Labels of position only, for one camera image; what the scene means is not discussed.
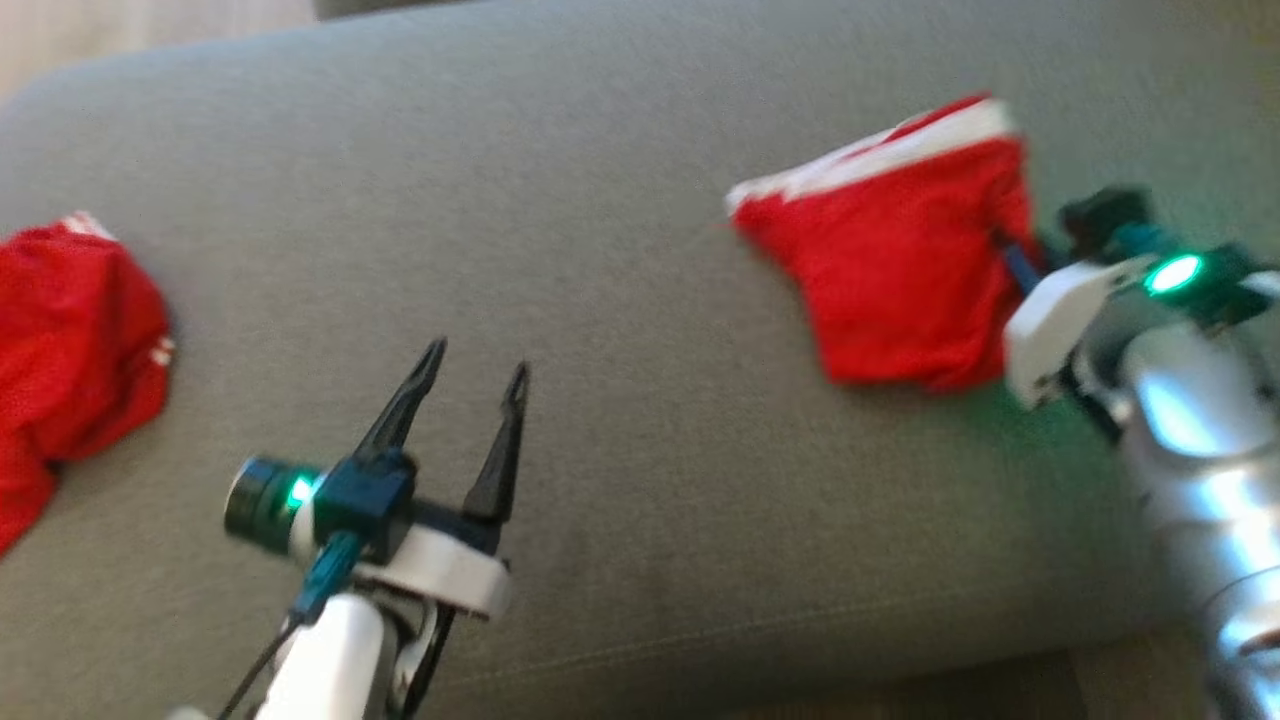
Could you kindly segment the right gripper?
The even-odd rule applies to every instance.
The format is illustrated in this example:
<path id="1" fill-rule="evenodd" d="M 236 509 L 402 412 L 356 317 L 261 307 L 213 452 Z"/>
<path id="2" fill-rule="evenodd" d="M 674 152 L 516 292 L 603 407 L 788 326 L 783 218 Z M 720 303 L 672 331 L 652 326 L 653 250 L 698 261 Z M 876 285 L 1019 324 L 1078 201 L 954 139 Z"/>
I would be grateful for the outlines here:
<path id="1" fill-rule="evenodd" d="M 1006 382 L 1028 407 L 1258 411 L 1270 382 L 1235 328 L 1280 305 L 1280 263 L 1235 245 L 1087 259 L 1044 275 L 1038 238 L 998 238 L 1024 301 Z"/>

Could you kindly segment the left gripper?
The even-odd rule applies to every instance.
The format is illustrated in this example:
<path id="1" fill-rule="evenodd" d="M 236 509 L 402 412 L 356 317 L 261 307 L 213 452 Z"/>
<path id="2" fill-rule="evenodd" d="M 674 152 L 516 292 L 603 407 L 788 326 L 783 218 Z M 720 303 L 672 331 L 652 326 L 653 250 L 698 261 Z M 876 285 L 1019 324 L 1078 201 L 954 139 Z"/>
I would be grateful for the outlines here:
<path id="1" fill-rule="evenodd" d="M 399 384 L 352 456 L 361 462 L 399 452 L 442 366 L 448 338 L 435 338 Z M 384 566 L 360 559 L 352 582 L 380 585 L 479 618 L 500 616 L 511 594 L 509 569 L 497 556 L 512 515 L 529 401 L 530 366 L 520 363 L 500 401 L 500 428 L 462 512 L 413 496 L 413 524 Z M 312 500 L 333 469 L 276 457 L 251 457 L 237 471 L 223 512 L 229 536 L 294 559 L 306 573 L 325 546 L 314 539 Z"/>

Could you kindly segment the red shorts with white stripe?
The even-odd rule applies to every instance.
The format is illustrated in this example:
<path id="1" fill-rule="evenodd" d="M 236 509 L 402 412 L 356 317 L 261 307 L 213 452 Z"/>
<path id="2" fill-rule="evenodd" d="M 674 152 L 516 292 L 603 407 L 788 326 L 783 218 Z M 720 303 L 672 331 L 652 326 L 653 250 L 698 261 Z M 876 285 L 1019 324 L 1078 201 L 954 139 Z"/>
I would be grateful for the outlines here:
<path id="1" fill-rule="evenodd" d="M 832 382 L 956 392 L 1004 374 L 1006 250 L 1042 263 L 1025 163 L 1012 109 L 982 94 L 740 181 L 724 210 L 799 288 Z"/>

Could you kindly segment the red jersey with white sleeves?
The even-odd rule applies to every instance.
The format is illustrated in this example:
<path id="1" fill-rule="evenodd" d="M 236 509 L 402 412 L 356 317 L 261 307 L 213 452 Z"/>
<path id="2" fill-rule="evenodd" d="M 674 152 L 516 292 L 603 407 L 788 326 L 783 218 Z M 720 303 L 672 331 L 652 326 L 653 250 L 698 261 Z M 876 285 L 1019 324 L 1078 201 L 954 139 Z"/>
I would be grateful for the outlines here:
<path id="1" fill-rule="evenodd" d="M 41 519 L 59 469 L 166 406 L 165 300 L 86 211 L 0 240 L 0 557 Z"/>

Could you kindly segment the grey fabric sofa seat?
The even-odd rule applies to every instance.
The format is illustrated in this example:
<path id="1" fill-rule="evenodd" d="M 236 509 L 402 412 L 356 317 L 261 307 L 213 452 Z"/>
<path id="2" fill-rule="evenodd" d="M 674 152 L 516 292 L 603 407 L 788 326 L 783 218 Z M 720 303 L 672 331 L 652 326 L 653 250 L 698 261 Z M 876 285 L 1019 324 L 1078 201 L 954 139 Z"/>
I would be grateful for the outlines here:
<path id="1" fill-rule="evenodd" d="M 61 70 L 0 106 L 0 232 L 86 210 L 175 324 L 166 409 L 0 560 L 0 720 L 224 705 L 300 574 L 224 536 L 255 454 L 348 452 L 430 340 L 461 501 L 531 368 L 515 598 L 444 720 L 719 714 L 1175 611 L 1073 407 L 826 379 L 732 184 L 970 94 L 1044 220 L 1117 182 L 1280 255 L 1280 0 L 485 0 Z"/>

